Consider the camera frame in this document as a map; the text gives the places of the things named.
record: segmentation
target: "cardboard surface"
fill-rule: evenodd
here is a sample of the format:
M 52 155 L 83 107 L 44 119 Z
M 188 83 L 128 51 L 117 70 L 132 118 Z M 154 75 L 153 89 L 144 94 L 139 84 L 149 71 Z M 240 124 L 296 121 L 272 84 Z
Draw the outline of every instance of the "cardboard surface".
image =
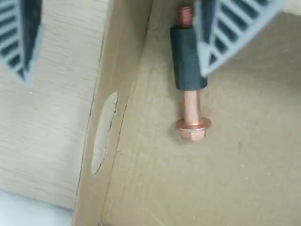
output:
M 168 29 L 178 2 L 154 0 L 102 220 L 300 225 L 301 18 L 279 15 L 209 78 L 202 110 L 213 126 L 204 141 L 189 143 L 174 129 L 182 107 Z
M 74 226 L 97 226 L 100 223 L 124 112 L 144 47 L 150 9 L 150 0 L 111 1 L 99 78 L 85 141 Z M 105 101 L 116 91 L 119 104 L 107 139 L 107 154 L 101 170 L 92 175 L 92 156 L 99 117 Z

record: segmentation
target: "hole in cardboard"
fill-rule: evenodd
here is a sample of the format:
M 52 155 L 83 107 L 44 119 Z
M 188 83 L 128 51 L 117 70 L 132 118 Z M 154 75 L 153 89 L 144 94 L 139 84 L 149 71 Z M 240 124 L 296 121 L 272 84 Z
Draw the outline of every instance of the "hole in cardboard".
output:
M 103 111 L 100 115 L 98 128 L 95 135 L 91 169 L 93 174 L 97 174 L 100 171 L 101 164 L 105 159 L 105 155 L 107 153 L 107 139 L 109 136 L 114 114 L 117 109 L 118 100 L 118 92 L 114 92 L 104 103 Z

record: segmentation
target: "white surface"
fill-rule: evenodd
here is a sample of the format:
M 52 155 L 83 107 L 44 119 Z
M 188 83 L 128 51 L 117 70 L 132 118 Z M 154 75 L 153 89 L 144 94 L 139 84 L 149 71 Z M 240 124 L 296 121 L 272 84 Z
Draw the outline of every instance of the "white surface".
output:
M 1 226 L 71 226 L 72 210 L 0 191 Z
M 0 68 L 0 189 L 73 208 L 108 0 L 43 2 L 33 88 Z
M 283 11 L 301 15 L 301 1 L 300 0 L 286 0 Z

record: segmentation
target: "bolt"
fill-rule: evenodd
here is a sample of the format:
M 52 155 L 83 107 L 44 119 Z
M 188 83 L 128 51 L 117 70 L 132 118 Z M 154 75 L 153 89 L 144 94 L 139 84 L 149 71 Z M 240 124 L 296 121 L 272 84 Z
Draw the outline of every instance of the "bolt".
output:
M 200 141 L 206 136 L 206 129 L 211 126 L 209 119 L 201 117 L 200 91 L 184 91 L 184 118 L 176 127 L 184 140 Z
M 179 17 L 183 28 L 191 27 L 193 22 L 192 7 L 180 8 Z M 199 90 L 184 91 L 184 118 L 179 120 L 176 124 L 184 140 L 200 141 L 204 139 L 206 129 L 211 126 L 211 122 L 201 116 L 199 93 Z

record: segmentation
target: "cardboard edge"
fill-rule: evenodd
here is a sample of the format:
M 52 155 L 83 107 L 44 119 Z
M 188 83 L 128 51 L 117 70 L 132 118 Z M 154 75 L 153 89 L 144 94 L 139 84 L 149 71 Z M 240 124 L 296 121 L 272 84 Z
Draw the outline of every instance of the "cardboard edge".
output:
M 74 226 L 100 224 L 123 117 L 144 47 L 151 4 L 152 0 L 111 0 L 85 138 Z M 99 117 L 106 99 L 115 91 L 120 99 L 108 135 L 107 154 L 100 171 L 93 175 L 91 164 Z

